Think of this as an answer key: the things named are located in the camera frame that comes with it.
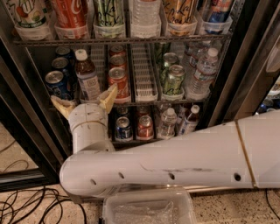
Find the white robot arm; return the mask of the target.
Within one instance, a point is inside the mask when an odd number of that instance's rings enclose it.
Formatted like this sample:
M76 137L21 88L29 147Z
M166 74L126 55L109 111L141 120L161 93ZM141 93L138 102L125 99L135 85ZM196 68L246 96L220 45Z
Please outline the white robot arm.
M52 96L73 135L59 172L66 192L104 198L126 185L280 187L280 111L117 151L108 137L116 94L112 86L83 104Z

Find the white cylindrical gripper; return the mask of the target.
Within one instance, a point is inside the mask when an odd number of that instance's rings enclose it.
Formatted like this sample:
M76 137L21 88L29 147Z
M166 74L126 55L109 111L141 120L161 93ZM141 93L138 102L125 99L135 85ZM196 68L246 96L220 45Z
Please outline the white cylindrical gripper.
M113 84L98 96L99 105L96 103L84 103L77 106L75 101L62 100L55 95L51 96L51 102L68 119L72 134L78 128L86 127L90 129L93 125L100 126L104 133L107 133L108 114L113 108L117 94L118 87L116 84Z

